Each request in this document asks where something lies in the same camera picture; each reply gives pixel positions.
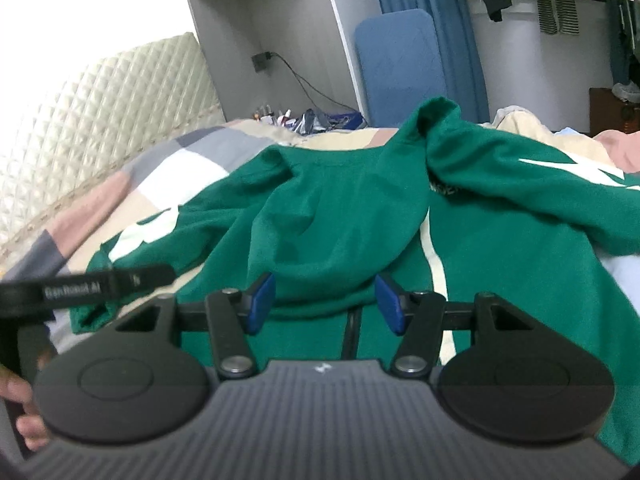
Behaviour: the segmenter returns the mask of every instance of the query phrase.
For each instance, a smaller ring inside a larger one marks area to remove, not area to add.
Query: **power outlet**
[[[267,68],[267,62],[271,59],[270,52],[261,52],[255,56],[251,56],[251,61],[254,62],[254,69],[256,72],[261,72]]]

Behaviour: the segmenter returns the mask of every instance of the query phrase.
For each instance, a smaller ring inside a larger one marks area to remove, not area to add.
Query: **ribbed gray plastic surface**
[[[613,480],[626,466],[593,439],[554,449],[485,440],[423,383],[374,361],[272,362],[226,382],[180,430],[123,448],[56,440],[22,467],[33,480]]]

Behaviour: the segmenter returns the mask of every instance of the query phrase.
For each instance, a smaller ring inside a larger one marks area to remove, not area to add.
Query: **quilted headboard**
[[[102,59],[28,108],[0,147],[0,267],[64,201],[159,140],[225,122],[191,33]]]

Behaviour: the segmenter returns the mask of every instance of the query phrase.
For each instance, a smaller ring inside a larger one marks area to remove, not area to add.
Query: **black round pad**
[[[171,344],[143,333],[91,339],[36,377],[36,405],[54,434],[86,444],[144,442],[180,427],[206,402],[204,369]]]
[[[438,396],[456,420],[520,446],[594,435],[613,394],[609,371],[594,358],[497,356],[479,346],[456,355],[438,378]]]

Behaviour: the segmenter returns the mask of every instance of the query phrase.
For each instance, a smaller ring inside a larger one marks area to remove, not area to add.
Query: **black cable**
[[[356,110],[356,108],[353,108],[349,105],[346,105],[344,103],[341,103],[339,101],[336,101],[335,99],[331,99],[327,94],[322,93],[321,91],[319,91],[315,86],[313,86],[309,81],[307,81],[304,77],[302,77],[298,72],[296,72],[295,70],[293,70],[293,67],[289,64],[289,62],[284,59],[280,54],[278,54],[277,52],[268,52],[268,56],[270,57],[277,57],[281,60],[281,62],[283,62],[287,68],[289,70],[291,70],[291,73],[293,74],[293,76],[296,78],[296,81],[298,82],[298,84],[300,85],[300,87],[303,89],[303,91],[305,92],[306,96],[309,98],[309,100],[311,101],[311,103],[313,104],[313,106],[315,106],[316,108],[318,108],[318,110],[322,110],[322,108],[320,108],[316,102],[311,98],[311,95],[309,95],[309,92],[306,91],[305,86],[302,84],[302,81],[304,81],[306,84],[309,85],[309,87],[313,90],[315,90],[317,93],[319,93],[322,97],[324,97],[325,99],[328,99],[329,101],[331,101],[334,104],[337,104],[338,106],[341,106],[342,108],[347,108],[347,110],[351,110],[353,112],[356,112],[357,114],[360,113],[359,110]],[[365,122],[365,124],[368,126],[367,120],[364,118],[364,116],[362,117],[362,120]]]

